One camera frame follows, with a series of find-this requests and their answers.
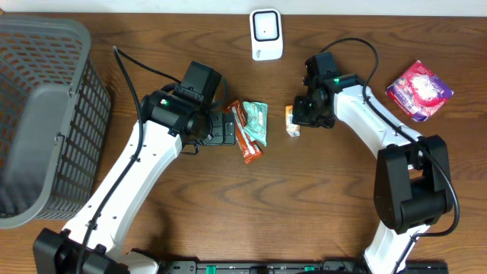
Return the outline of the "teal snack packet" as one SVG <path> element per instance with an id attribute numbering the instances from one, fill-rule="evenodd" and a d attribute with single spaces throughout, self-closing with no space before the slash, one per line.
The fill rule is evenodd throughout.
<path id="1" fill-rule="evenodd" d="M 252 141 L 258 141 L 266 147 L 268 105 L 262 102 L 244 101 L 243 108 L 247 113 L 245 133 Z"/>

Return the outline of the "small orange white packet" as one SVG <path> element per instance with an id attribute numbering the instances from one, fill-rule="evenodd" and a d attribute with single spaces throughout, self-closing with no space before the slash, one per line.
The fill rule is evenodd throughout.
<path id="1" fill-rule="evenodd" d="M 300 126 L 294 124 L 293 122 L 293 106 L 288 105 L 285 108 L 285 125 L 286 125 L 286 132 L 292 137 L 299 137 L 300 136 Z"/>

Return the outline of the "orange snack bar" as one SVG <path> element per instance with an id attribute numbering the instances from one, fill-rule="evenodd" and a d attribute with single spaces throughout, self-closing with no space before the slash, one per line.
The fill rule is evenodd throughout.
<path id="1" fill-rule="evenodd" d="M 257 143 L 252 141 L 250 136 L 245 133 L 244 127 L 247 125 L 247 119 L 242 110 L 239 100 L 231 102 L 224 110 L 234 117 L 236 140 L 242 151 L 244 162 L 251 164 L 254 160 L 261 158 L 263 153 Z"/>

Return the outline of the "purple snack package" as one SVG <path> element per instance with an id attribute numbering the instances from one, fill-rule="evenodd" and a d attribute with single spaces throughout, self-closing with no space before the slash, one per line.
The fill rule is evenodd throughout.
<path id="1" fill-rule="evenodd" d="M 412 120 L 424 122 L 450 100 L 454 91 L 417 60 L 386 89 L 385 94 Z"/>

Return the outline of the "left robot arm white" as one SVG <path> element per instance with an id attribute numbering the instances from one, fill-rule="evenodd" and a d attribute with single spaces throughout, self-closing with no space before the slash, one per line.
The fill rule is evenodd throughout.
<path id="1" fill-rule="evenodd" d="M 180 86 L 145 96 L 142 120 L 95 194 L 61 232 L 45 228 L 34 241 L 37 272 L 160 272 L 161 262 L 153 256 L 122 248 L 159 176 L 185 146 L 234 145 L 234 117 L 215 110 L 214 96 Z"/>

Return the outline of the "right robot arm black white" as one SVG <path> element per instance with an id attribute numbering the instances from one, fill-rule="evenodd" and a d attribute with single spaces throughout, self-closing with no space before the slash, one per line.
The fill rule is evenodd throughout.
<path id="1" fill-rule="evenodd" d="M 404 126 L 357 75 L 306 76 L 307 94 L 294 99 L 294 124 L 348 125 L 375 156 L 374 207 L 379 226 L 361 262 L 336 262 L 331 270 L 354 273 L 446 273 L 442 262 L 408 262 L 419 238 L 449 211 L 458 210 L 447 147 Z"/>

